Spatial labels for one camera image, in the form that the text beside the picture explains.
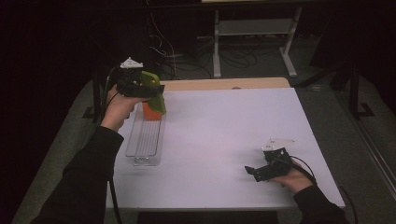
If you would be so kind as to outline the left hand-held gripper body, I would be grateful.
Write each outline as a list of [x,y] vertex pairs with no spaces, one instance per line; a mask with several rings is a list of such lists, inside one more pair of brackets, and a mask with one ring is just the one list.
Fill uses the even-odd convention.
[[117,92],[126,97],[152,97],[153,90],[143,85],[143,64],[131,58],[120,64],[116,77]]

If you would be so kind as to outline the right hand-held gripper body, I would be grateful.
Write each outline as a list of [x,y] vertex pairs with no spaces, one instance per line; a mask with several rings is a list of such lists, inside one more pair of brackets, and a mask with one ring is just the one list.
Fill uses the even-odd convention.
[[266,181],[282,175],[287,175],[293,162],[286,147],[292,146],[294,140],[271,138],[263,147],[262,152],[267,164],[253,171],[257,182]]

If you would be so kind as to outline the green cartoon phone case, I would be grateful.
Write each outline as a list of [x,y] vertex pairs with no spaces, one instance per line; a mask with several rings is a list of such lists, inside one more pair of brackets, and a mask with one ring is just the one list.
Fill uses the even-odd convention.
[[141,75],[141,82],[144,87],[147,87],[150,90],[150,99],[148,100],[148,106],[156,111],[159,112],[161,115],[166,113],[166,106],[162,94],[157,94],[153,87],[162,85],[160,79],[157,75],[152,74],[147,71],[143,71]]

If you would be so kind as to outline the orange phone case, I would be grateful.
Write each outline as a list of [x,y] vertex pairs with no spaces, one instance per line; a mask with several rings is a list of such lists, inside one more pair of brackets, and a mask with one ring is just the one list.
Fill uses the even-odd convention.
[[159,112],[152,110],[148,103],[143,103],[142,106],[144,118],[146,120],[159,120],[162,118],[162,115]]

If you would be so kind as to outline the clear plastic storage bin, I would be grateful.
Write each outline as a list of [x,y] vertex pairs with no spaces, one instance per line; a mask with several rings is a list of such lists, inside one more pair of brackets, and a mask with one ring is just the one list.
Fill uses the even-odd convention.
[[161,162],[166,116],[146,119],[143,104],[132,114],[133,125],[125,156],[134,166],[157,166]]

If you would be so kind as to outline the person's right hand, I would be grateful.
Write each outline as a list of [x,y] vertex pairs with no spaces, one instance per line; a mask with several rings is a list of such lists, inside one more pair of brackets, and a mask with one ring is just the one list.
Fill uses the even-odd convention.
[[313,185],[313,182],[308,177],[295,169],[292,169],[287,175],[272,178],[271,182],[276,182],[282,187],[286,187],[292,193],[298,193]]

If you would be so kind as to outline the person's left hand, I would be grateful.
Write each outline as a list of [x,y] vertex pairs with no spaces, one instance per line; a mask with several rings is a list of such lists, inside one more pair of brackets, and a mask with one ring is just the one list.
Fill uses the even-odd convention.
[[134,110],[134,107],[145,101],[145,98],[125,97],[120,95],[117,92],[117,86],[114,85],[107,93],[106,113],[100,125],[117,132]]

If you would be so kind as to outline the black metal stand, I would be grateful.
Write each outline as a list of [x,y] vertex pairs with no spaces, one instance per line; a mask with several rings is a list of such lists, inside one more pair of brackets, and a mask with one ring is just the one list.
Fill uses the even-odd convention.
[[93,105],[88,106],[82,116],[84,119],[91,119],[93,123],[101,118],[101,89],[99,75],[97,72],[94,72],[92,75]]
[[360,88],[360,72],[358,66],[353,63],[351,65],[352,72],[349,82],[349,111],[356,120],[364,117],[373,117],[375,114],[373,110],[366,103],[359,101]]

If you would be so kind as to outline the beige wooden table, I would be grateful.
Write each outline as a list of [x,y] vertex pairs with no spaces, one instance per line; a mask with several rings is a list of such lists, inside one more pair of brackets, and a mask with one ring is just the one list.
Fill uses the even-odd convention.
[[283,77],[165,80],[162,84],[165,91],[277,89],[290,87],[289,82]]

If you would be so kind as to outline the white metal table frame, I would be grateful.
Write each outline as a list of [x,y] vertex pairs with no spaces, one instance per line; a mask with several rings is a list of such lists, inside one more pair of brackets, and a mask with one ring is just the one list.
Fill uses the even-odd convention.
[[297,77],[297,72],[290,59],[289,51],[299,23],[302,10],[303,9],[301,7],[295,8],[292,18],[237,21],[222,21],[219,18],[219,12],[216,10],[214,19],[214,78],[221,77],[219,62],[219,38],[221,36],[232,35],[286,35],[286,42],[282,47],[279,48],[279,53],[289,73],[289,76]]

